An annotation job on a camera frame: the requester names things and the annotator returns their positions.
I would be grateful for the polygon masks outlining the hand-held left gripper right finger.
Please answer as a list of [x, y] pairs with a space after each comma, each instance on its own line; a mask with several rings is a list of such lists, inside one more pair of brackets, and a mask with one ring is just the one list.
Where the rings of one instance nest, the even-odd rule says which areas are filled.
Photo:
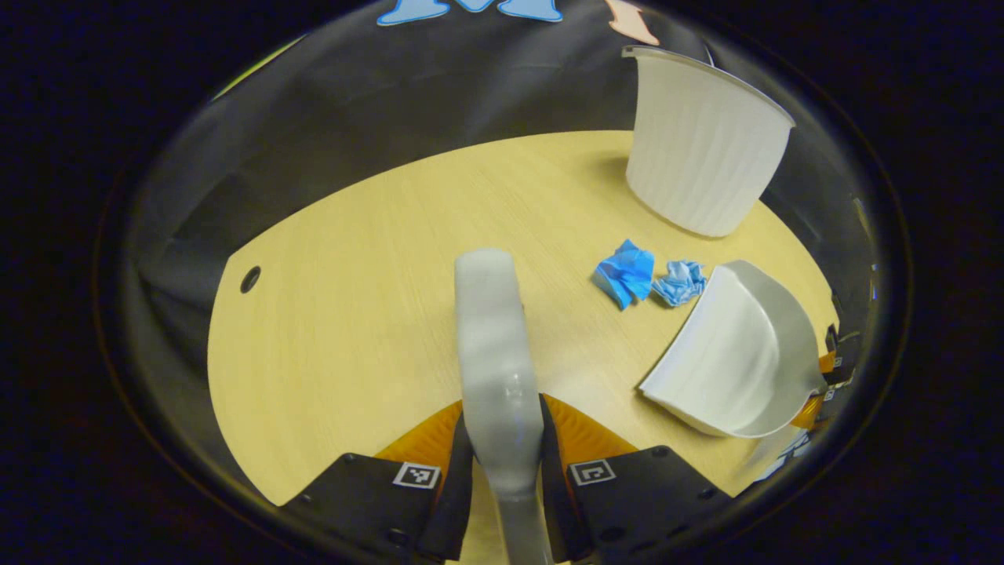
[[670, 447], [637, 448], [544, 394], [540, 476], [555, 560], [668, 564], [733, 500]]

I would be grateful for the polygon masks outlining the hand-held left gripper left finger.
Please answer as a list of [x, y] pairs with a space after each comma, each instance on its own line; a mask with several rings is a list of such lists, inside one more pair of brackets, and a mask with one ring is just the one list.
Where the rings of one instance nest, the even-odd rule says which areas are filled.
[[444, 564], [461, 557], [474, 450], [459, 402], [372, 457], [341, 454], [282, 511], [352, 564]]

